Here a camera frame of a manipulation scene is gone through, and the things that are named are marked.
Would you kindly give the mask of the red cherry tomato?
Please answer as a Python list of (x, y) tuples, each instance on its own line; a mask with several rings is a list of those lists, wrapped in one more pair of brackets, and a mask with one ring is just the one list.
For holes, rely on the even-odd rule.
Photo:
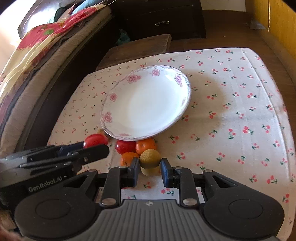
[(83, 148), (89, 148), (98, 145), (108, 145), (107, 136), (101, 133), (90, 135), (84, 140)]
[(136, 152), (136, 142), (135, 141), (122, 141), (122, 140), (117, 140), (115, 144), (115, 149), (119, 154), (124, 154), (124, 153), (135, 153)]

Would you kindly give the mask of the brown longan fruit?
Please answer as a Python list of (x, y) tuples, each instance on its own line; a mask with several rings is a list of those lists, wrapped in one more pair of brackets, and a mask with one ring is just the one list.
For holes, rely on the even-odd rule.
[(139, 157), (139, 162), (142, 168), (156, 168), (161, 162), (161, 155), (157, 150), (147, 149)]

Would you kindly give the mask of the yellow wooden door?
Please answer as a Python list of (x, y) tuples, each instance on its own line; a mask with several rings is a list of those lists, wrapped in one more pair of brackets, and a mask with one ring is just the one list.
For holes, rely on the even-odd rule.
[(246, 12), (295, 58), (295, 11), (284, 1), (246, 1)]

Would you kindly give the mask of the dark wooden stool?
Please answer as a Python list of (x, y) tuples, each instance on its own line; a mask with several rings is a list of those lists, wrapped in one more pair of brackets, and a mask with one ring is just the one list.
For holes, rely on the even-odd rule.
[(171, 44), (171, 35), (162, 34), (124, 43), (109, 49), (96, 71), (140, 58), (164, 54)]

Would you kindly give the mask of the pale longan fruit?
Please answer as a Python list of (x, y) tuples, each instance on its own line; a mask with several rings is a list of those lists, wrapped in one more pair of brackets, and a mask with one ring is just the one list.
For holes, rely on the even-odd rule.
[(141, 172), (147, 176), (147, 177), (151, 177), (151, 176), (157, 176), (160, 173), (160, 167), (154, 167), (154, 168), (140, 168)]

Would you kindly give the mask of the cherry print tablecloth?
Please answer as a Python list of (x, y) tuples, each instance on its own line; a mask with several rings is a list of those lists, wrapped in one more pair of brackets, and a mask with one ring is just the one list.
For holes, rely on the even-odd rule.
[(214, 170), (277, 200), (285, 219), (278, 233), (287, 240), (295, 219), (295, 146), (288, 114), (273, 77), (248, 48), (220, 48), (160, 54), (87, 75), (66, 103), (49, 145), (69, 145), (102, 132), (105, 99), (118, 101), (112, 87), (123, 78), (140, 80), (140, 68), (156, 81), (160, 66), (177, 68), (189, 79), (191, 100), (168, 130), (147, 140), (172, 166), (194, 173)]

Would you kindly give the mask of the small orange kumquat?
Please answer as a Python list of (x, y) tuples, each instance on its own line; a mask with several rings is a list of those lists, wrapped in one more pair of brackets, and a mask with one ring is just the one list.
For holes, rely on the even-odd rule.
[(129, 167), (133, 161), (133, 158), (139, 158), (139, 155), (134, 152), (127, 152), (121, 155), (120, 165)]

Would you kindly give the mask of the beige sofa cushion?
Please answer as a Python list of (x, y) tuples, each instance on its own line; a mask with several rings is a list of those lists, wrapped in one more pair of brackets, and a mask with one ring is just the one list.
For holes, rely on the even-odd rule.
[(111, 9), (106, 6), (75, 25), (53, 45), (25, 79), (13, 97), (4, 121), (1, 123), (2, 158), (15, 151), (31, 112), (50, 82), (69, 64), (87, 38), (110, 19)]

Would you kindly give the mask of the white floral plate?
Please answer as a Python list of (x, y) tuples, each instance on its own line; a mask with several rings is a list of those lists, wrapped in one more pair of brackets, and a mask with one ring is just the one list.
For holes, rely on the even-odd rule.
[(180, 70), (156, 65), (132, 71), (102, 102), (100, 122), (111, 137), (138, 141), (176, 123), (191, 100), (191, 84)]

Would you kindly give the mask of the orange mandarin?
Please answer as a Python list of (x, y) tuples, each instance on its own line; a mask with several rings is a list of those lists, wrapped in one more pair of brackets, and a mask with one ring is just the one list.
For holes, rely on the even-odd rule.
[(156, 141), (153, 138), (136, 141), (135, 150), (138, 155), (141, 155), (144, 151), (148, 149), (157, 149)]

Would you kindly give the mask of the dark wooden cabinet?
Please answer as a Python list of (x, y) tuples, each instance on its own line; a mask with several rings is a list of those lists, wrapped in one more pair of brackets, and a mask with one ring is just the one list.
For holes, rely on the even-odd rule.
[(173, 40), (206, 37), (200, 1), (115, 1), (110, 7), (132, 41), (161, 34)]

